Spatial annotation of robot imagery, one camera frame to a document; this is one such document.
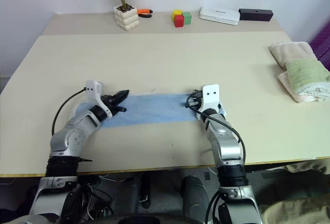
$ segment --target white router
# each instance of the white router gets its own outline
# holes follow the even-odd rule
[[[240,13],[230,9],[212,9],[202,7],[200,11],[200,18],[213,22],[221,22],[230,25],[237,25]]]

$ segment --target blue towel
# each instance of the blue towel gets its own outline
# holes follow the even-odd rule
[[[187,97],[188,94],[129,95],[119,105],[127,111],[119,112],[111,119],[107,118],[101,127],[196,121],[195,112],[185,107]],[[91,107],[89,102],[81,103],[76,113]]]

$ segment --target white flower pot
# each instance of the white flower pot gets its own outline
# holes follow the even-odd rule
[[[139,25],[139,17],[137,8],[131,9],[126,12],[118,10],[119,6],[113,8],[115,22],[118,26],[124,28],[126,31],[129,31]]]

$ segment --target folded towel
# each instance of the folded towel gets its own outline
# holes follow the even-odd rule
[[[285,42],[269,47],[279,65],[286,69],[286,64],[296,59],[317,60],[310,45],[306,42]]]
[[[295,101],[297,101],[298,103],[314,101],[317,99],[315,96],[295,94],[290,85],[287,72],[283,72],[283,73],[279,74],[278,79],[283,84],[283,86],[286,88],[286,90],[289,92],[289,94],[291,94],[292,98]]]
[[[330,72],[316,60],[296,59],[287,63],[288,78],[298,95],[330,97]]]

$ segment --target black cable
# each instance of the black cable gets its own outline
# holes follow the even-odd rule
[[[220,224],[219,220],[216,218],[216,210],[217,210],[217,205],[220,199],[220,194],[218,194],[215,203],[213,205],[213,210],[212,210],[212,220],[213,220],[213,224]]]
[[[113,209],[111,208],[111,205],[109,202],[107,202],[106,200],[104,200],[103,198],[99,197],[97,194],[95,193],[90,193],[91,196],[95,197],[96,199],[98,199],[99,201],[103,202],[110,210],[111,214],[114,215]]]
[[[198,111],[198,110],[196,110],[196,109],[193,109],[191,106],[189,106],[189,103],[188,103],[189,99],[192,98],[192,97],[193,97],[192,94],[190,94],[190,95],[188,96],[188,98],[187,98],[187,100],[186,100],[186,108],[189,108],[189,109],[191,109],[192,111],[198,113],[199,115],[204,116],[204,117],[206,117],[206,118],[208,118],[208,119],[210,119],[210,120],[213,120],[213,121],[215,121],[215,122],[217,122],[217,123],[219,123],[219,124],[221,124],[221,125],[227,127],[229,130],[231,130],[231,131],[237,136],[237,138],[238,138],[238,143],[241,143],[241,144],[242,144],[242,149],[243,149],[243,162],[245,163],[245,157],[246,157],[245,145],[244,145],[243,139],[241,138],[241,136],[240,136],[240,134],[238,133],[238,131],[235,130],[233,127],[229,126],[228,124],[226,124],[226,123],[224,123],[224,122],[221,122],[220,120],[218,120],[218,119],[216,119],[216,118],[214,118],[214,117],[211,117],[211,116],[209,116],[209,115],[207,115],[207,114],[205,114],[205,113],[203,113],[203,112],[200,112],[200,111]]]
[[[104,192],[100,189],[96,189],[96,188],[93,188],[93,190],[98,191],[98,192],[102,192],[104,195],[106,195],[110,199],[110,201],[112,201],[112,197],[108,193],[106,193],[106,192]]]
[[[55,115],[55,117],[54,117],[54,120],[53,120],[53,124],[52,124],[52,136],[54,135],[56,119],[57,119],[57,117],[58,117],[58,114],[60,113],[60,111],[61,111],[62,108],[64,107],[64,105],[65,105],[70,99],[72,99],[74,96],[76,96],[76,95],[82,93],[82,92],[85,91],[85,90],[86,90],[86,88],[83,88],[83,89],[80,90],[79,92],[77,92],[77,93],[71,95],[71,96],[70,96],[69,98],[67,98],[66,101],[64,101],[63,104],[60,106],[60,108],[58,109],[58,111],[57,111],[57,113],[56,113],[56,115]]]
[[[208,204],[208,207],[207,207],[207,210],[206,210],[206,215],[205,215],[205,224],[208,223],[208,216],[209,216],[209,214],[210,214],[210,210],[211,210],[211,207],[212,207],[212,203],[214,202],[215,198],[216,198],[217,196],[219,196],[219,193],[220,193],[220,192],[217,191],[217,192],[213,195],[213,197],[211,198],[210,203]]]

